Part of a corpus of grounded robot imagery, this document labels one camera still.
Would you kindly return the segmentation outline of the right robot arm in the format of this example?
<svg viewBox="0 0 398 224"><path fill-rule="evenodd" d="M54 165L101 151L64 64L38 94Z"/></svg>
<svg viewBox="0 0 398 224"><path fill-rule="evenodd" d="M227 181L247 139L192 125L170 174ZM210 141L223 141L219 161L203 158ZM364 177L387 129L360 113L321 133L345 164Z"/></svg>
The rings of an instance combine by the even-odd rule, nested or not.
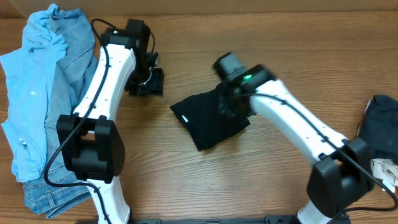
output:
<svg viewBox="0 0 398 224"><path fill-rule="evenodd" d="M349 140L328 127L262 65L247 68L228 52L213 68L222 80L218 106L222 116L238 120L255 114L265 117L310 164L310 200L291 223L348 223L343 216L346 207L374 187L366 142Z"/></svg>

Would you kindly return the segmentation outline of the black t-shirt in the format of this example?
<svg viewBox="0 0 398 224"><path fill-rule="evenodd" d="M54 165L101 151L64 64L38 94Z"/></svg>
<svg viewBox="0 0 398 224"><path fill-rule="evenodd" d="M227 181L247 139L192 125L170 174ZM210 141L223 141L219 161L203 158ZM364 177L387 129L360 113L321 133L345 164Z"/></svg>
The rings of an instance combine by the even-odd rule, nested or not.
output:
<svg viewBox="0 0 398 224"><path fill-rule="evenodd" d="M211 149L251 124L247 118L231 118L220 113L222 91L223 85L218 84L214 90L189 96L170 106L199 151Z"/></svg>

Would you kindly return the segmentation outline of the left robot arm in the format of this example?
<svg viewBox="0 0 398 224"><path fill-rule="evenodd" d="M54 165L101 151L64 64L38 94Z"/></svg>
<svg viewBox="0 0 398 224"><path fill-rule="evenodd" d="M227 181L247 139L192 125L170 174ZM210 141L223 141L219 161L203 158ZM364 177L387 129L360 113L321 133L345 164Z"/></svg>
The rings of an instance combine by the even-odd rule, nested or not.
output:
<svg viewBox="0 0 398 224"><path fill-rule="evenodd" d="M98 223L132 223L120 181L125 160L124 143L116 128L122 94L163 94L164 73L157 66L159 54L149 50L155 37L144 21L130 19L123 29L110 24L100 43L99 62L82 101L70 115L57 121L60 147L50 158L48 172L61 154L76 186L89 189L98 212Z"/></svg>

